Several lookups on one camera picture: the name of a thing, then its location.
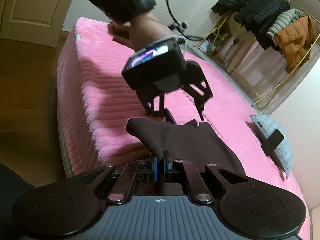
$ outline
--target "pink fluffy blanket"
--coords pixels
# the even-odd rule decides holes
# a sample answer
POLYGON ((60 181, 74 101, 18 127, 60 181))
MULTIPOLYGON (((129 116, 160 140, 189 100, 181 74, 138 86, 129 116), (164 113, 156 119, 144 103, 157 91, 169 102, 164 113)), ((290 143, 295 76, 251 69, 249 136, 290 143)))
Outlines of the pink fluffy blanket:
MULTIPOLYGON (((65 141, 73 171, 78 174, 99 165, 145 158, 148 151, 125 131, 128 119, 144 117, 145 111, 121 76, 133 50, 112 41, 107 23, 80 18, 70 33, 58 62, 58 96, 65 141)), ((252 132, 251 106, 211 64, 186 53, 198 62, 209 82, 213 98, 204 110, 218 136, 240 159, 247 176, 291 191, 303 201, 302 192, 291 173, 283 173, 263 153, 252 132)), ((183 91, 166 96, 177 124, 195 118, 200 121, 191 98, 183 91)), ((309 213, 299 236, 310 239, 309 213)))

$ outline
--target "crosshair mark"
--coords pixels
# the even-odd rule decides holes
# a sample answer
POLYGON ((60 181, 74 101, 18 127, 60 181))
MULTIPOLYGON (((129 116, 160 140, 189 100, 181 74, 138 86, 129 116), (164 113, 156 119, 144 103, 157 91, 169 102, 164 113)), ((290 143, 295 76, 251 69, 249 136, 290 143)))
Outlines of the crosshair mark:
POLYGON ((157 201, 159 204, 165 201, 163 198, 157 198, 155 201, 157 201))

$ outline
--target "brown cloth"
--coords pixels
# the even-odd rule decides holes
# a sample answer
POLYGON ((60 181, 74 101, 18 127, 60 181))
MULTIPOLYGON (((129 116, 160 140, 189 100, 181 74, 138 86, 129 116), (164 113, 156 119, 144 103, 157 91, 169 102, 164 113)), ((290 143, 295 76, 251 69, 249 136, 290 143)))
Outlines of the brown cloth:
POLYGON ((184 125, 176 125, 132 118, 125 129, 137 137, 158 161, 162 160, 164 151, 168 151, 173 161, 191 161, 200 172, 204 172, 206 164, 215 163, 245 174, 238 157, 207 122, 197 123, 193 119, 184 125))
MULTIPOLYGON (((276 33, 276 43, 281 47, 287 60, 286 72, 290 74, 306 55, 316 40, 316 30, 312 18, 304 15, 294 23, 276 33)), ((308 54, 300 67, 309 60, 308 54)))

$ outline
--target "display screen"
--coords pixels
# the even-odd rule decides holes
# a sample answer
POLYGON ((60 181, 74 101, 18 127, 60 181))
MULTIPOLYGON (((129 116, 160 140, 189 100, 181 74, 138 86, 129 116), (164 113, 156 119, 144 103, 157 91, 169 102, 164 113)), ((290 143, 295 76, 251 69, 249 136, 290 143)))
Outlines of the display screen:
POLYGON ((164 54, 168 52, 168 45, 163 45, 163 46, 160 46, 158 48, 155 48, 155 49, 151 49, 151 50, 148 50, 146 52, 143 52, 142 54, 140 55, 137 55, 133 60, 132 60, 132 63, 131 63, 131 67, 135 67, 143 62, 146 62, 156 56, 159 56, 161 54, 164 54))

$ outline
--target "orange puffer jacket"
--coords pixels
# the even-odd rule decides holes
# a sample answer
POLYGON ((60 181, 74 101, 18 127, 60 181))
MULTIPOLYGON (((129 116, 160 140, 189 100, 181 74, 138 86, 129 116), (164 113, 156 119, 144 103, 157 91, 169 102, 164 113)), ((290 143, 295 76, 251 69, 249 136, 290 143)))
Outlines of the orange puffer jacket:
MULTIPOLYGON (((294 23, 276 33, 276 43, 281 47, 287 60, 286 72, 290 74, 316 40, 313 19, 304 15, 294 23)), ((303 60, 302 66, 308 61, 310 54, 303 60)))

